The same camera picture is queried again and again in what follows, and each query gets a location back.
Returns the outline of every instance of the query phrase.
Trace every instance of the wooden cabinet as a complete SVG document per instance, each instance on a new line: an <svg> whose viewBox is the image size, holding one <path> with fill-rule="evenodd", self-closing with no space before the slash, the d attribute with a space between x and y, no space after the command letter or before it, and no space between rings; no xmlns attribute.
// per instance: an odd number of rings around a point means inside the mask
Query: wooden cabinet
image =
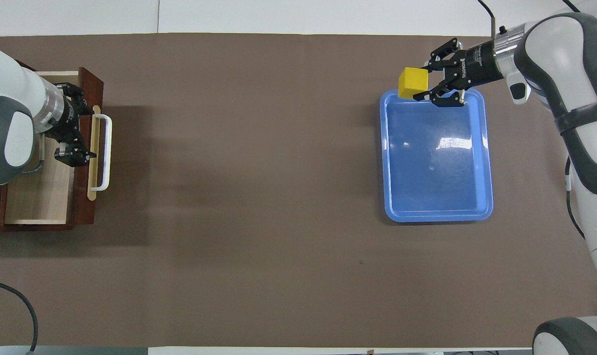
<svg viewBox="0 0 597 355"><path fill-rule="evenodd" d="M89 107L102 107L103 82L85 68L37 74L52 83L79 86ZM86 144L91 142L92 121L90 115L80 119L79 129ZM55 160L53 153L58 145L52 139L46 139L44 146L46 159L40 171L18 176L0 186L0 231L53 231L71 229L76 224L93 224L95 201L87 197L88 166L71 168ZM37 165L37 153L33 160Z"/></svg>

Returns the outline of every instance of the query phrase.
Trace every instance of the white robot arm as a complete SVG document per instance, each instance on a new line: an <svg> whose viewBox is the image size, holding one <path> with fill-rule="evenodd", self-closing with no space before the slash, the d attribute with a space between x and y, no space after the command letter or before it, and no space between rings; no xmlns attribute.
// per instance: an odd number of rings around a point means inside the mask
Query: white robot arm
<svg viewBox="0 0 597 355"><path fill-rule="evenodd" d="M597 1L587 2L586 8L597 9ZM465 90L502 78L517 104L525 103L531 91L539 96L568 149L576 211L597 270L597 18L555 14L501 29L493 40L467 50L453 38L436 49L423 68L443 71L444 79L415 99L429 99L437 106L462 106ZM597 317L540 325L533 353L597 354Z"/></svg>
<svg viewBox="0 0 597 355"><path fill-rule="evenodd" d="M95 154L79 133L79 115L93 114L80 88L53 85L0 51L0 185L30 161L34 137L44 133L60 143L55 159L84 166Z"/></svg>

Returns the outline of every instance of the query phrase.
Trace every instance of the yellow block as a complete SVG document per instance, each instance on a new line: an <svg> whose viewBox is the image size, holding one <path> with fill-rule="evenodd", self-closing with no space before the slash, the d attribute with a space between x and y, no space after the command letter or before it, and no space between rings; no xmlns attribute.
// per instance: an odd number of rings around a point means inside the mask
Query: yellow block
<svg viewBox="0 0 597 355"><path fill-rule="evenodd" d="M424 91L427 91L427 70L406 67L399 75L399 97L411 99Z"/></svg>

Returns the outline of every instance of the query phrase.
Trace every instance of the brown tabletop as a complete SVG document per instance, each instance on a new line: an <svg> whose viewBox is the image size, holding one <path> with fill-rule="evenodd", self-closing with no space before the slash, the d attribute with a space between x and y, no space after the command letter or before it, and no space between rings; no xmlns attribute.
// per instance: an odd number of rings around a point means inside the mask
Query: brown tabletop
<svg viewBox="0 0 597 355"><path fill-rule="evenodd" d="M93 72L114 122L95 225L0 234L0 281L32 301L40 344L530 346L543 321L597 315L562 140L503 82L479 88L490 218L384 213L379 98L445 40L0 38L33 68ZM28 342L22 307L0 290L0 345Z"/></svg>

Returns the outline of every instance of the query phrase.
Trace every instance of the blue tray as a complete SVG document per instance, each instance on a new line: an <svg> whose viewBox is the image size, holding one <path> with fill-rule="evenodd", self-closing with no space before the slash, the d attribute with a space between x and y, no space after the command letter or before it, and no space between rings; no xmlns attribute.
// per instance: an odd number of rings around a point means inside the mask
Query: blue tray
<svg viewBox="0 0 597 355"><path fill-rule="evenodd" d="M485 100L474 89L463 107L380 101L386 214L396 222L483 220L493 210Z"/></svg>

